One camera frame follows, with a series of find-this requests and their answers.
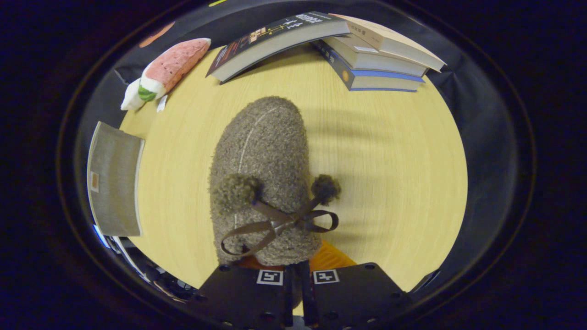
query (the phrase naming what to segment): screw hole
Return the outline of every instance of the screw hole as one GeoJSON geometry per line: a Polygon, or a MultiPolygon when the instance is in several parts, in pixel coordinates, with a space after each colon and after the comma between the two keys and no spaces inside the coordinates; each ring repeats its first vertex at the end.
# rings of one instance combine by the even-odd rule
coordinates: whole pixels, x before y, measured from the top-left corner
{"type": "Polygon", "coordinates": [[[264,312],[259,317],[265,322],[273,322],[275,320],[275,316],[269,312],[264,312]]]}
{"type": "Polygon", "coordinates": [[[196,295],[195,300],[199,301],[199,302],[206,302],[206,301],[208,301],[208,298],[206,298],[206,296],[203,296],[203,295],[196,295]]]}
{"type": "Polygon", "coordinates": [[[333,319],[338,319],[338,313],[335,311],[332,312],[328,312],[324,315],[325,318],[329,319],[329,320],[333,320],[333,319]]]}

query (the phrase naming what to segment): wooden table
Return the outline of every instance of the wooden table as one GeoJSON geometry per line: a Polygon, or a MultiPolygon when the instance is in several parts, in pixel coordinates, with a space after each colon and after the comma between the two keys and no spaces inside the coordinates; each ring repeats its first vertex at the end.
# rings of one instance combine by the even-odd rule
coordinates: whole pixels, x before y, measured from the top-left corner
{"type": "Polygon", "coordinates": [[[456,124],[430,83],[416,93],[349,92],[309,45],[273,56],[219,85],[210,51],[170,93],[128,112],[121,125],[145,139],[139,173],[142,237],[149,258],[198,288],[218,265],[209,214],[214,148],[249,102],[277,95],[300,108],[312,175],[343,188],[340,218],[324,239],[357,263],[376,262],[405,291],[446,258],[461,227],[467,168],[456,124]]]}

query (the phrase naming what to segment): brown ribbon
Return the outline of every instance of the brown ribbon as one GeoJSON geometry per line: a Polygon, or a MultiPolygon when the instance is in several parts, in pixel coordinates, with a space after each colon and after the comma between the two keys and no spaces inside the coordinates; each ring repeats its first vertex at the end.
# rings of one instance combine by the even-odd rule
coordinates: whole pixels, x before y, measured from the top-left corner
{"type": "Polygon", "coordinates": [[[320,204],[320,202],[320,199],[314,198],[310,201],[310,203],[308,203],[306,207],[302,208],[299,212],[295,214],[287,214],[263,203],[260,200],[255,200],[251,205],[253,210],[264,214],[265,216],[269,217],[270,220],[263,221],[261,223],[243,225],[242,227],[238,227],[229,231],[222,238],[222,241],[220,242],[220,247],[224,252],[226,252],[229,255],[234,255],[236,257],[246,257],[247,255],[257,253],[259,250],[269,245],[271,241],[273,241],[287,228],[299,227],[308,231],[312,231],[314,233],[326,233],[328,231],[336,229],[336,227],[338,227],[338,216],[335,213],[324,210],[312,211],[316,206],[318,206],[318,204],[320,204]],[[332,224],[330,225],[329,229],[320,227],[313,223],[314,218],[320,217],[322,215],[329,215],[331,217],[332,224]],[[259,243],[257,243],[254,247],[252,247],[245,253],[233,253],[231,251],[228,251],[224,246],[224,240],[226,240],[229,237],[243,234],[260,233],[266,230],[268,230],[269,233],[259,243]]]}

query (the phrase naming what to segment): stack of books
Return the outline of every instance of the stack of books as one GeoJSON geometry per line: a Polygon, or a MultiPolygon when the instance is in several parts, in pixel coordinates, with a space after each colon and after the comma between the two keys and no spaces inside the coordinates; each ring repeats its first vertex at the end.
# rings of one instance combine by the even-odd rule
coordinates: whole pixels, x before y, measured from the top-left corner
{"type": "Polygon", "coordinates": [[[415,41],[364,19],[346,20],[351,34],[312,42],[349,90],[415,92],[429,69],[445,63],[415,41]]]}
{"type": "Polygon", "coordinates": [[[312,42],[349,90],[415,92],[444,62],[385,26],[349,16],[307,12],[267,24],[225,46],[208,75],[221,83],[285,49],[312,42]]]}

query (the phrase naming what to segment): watermelon plush toy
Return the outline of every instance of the watermelon plush toy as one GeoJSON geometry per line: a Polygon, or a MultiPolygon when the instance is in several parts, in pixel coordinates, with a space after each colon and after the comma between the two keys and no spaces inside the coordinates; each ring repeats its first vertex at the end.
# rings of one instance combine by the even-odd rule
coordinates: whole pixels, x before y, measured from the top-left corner
{"type": "Polygon", "coordinates": [[[208,52],[210,39],[180,42],[152,61],[124,94],[121,110],[137,110],[167,94],[208,52]]]}

